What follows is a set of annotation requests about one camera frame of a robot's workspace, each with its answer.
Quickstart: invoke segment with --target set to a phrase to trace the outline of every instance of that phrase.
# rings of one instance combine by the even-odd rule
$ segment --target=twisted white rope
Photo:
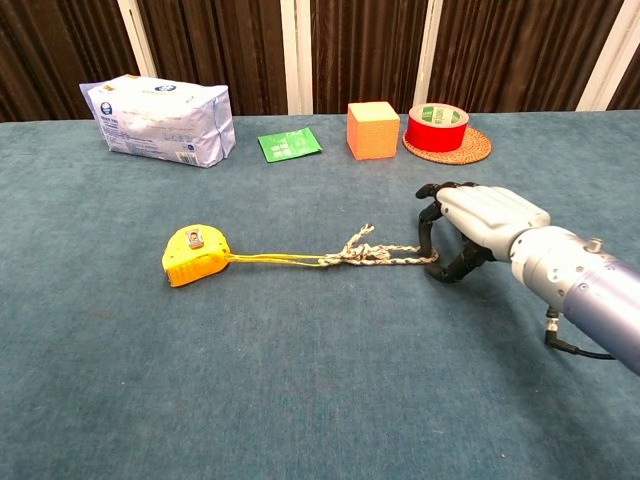
[[[438,252],[431,250],[430,257],[392,257],[391,252],[419,253],[420,247],[402,245],[374,245],[368,243],[355,245],[362,237],[374,230],[373,225],[365,225],[352,236],[339,253],[327,254],[318,258],[321,267],[331,267],[348,263],[351,265],[419,265],[432,263],[438,259]]]

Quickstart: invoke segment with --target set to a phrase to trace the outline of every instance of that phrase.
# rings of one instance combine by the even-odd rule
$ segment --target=rope
[[[327,254],[318,259],[321,267],[332,267],[341,263],[350,265],[420,265],[432,263],[438,259],[438,252],[431,250],[430,257],[392,257],[391,252],[419,253],[420,247],[402,245],[374,245],[362,243],[356,245],[362,237],[373,232],[373,225],[365,225],[353,235],[339,253]]]
[[[353,235],[338,253],[326,255],[293,255],[286,253],[262,253],[258,255],[227,255],[230,262],[239,263],[279,263],[304,267],[333,267],[342,263],[350,265],[421,265],[438,259],[438,252],[431,250],[430,257],[392,257],[391,252],[420,253],[420,247],[401,245],[356,245],[362,237],[373,232],[373,225],[365,225]]]

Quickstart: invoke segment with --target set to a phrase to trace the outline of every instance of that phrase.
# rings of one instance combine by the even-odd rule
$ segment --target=white wall stripe
[[[424,33],[422,34],[422,48],[420,49],[420,61],[418,63],[418,76],[413,93],[414,106],[427,101],[443,1],[431,0],[427,8],[427,15],[424,19]]]
[[[313,70],[311,59],[311,5],[309,0],[295,0],[298,33],[298,86],[300,113],[313,114]]]
[[[136,58],[140,75],[144,77],[157,77],[156,66],[153,62],[149,41],[144,30],[140,8],[137,0],[118,0],[120,14],[124,20],[124,26],[129,35],[129,42]]]
[[[625,0],[576,111],[606,110],[640,45],[640,0]]]
[[[287,82],[287,109],[289,115],[300,115],[300,86],[298,82],[298,39],[296,36],[295,0],[280,0],[282,18],[282,47],[284,73]]]

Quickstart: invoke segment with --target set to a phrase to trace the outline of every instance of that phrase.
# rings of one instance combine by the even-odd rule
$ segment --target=foam block
[[[356,160],[396,154],[400,117],[388,102],[350,103],[347,143]]]

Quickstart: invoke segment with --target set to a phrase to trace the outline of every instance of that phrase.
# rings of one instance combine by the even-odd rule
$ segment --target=black cable
[[[609,355],[608,353],[596,353],[589,352],[586,350],[578,349],[578,355],[582,355],[583,357],[595,358],[596,360],[615,360],[616,358],[613,355]]]
[[[558,338],[558,332],[552,330],[547,330],[545,332],[544,343],[545,345],[555,348],[556,350],[571,353],[572,355],[581,355],[583,357],[594,358],[596,360],[616,359],[613,355],[609,355],[608,353],[589,352],[587,350],[582,350],[575,345],[571,345],[570,343],[563,342]]]

